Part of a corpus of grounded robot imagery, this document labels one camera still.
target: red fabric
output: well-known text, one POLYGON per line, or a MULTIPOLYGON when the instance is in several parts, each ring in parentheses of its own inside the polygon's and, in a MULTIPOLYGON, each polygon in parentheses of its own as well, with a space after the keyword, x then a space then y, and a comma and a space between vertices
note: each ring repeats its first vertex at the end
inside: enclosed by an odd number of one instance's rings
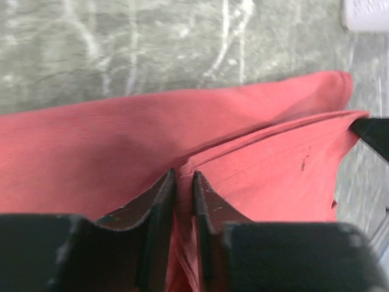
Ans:
POLYGON ((145 94, 0 117, 0 212, 91 219, 179 170, 168 291, 198 290, 190 181, 202 170, 253 220, 327 221, 337 166, 367 115, 345 72, 145 94))

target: marble surface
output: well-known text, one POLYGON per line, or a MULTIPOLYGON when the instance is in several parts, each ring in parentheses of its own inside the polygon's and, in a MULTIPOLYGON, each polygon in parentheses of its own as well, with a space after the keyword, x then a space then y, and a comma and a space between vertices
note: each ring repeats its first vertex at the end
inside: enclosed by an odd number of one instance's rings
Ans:
MULTIPOLYGON (((354 76, 349 108, 385 108, 385 36, 346 31, 339 0, 3 0, 0 35, 2 114, 324 69, 354 76)), ((359 144, 337 181, 339 219, 372 233, 384 163, 359 144)))

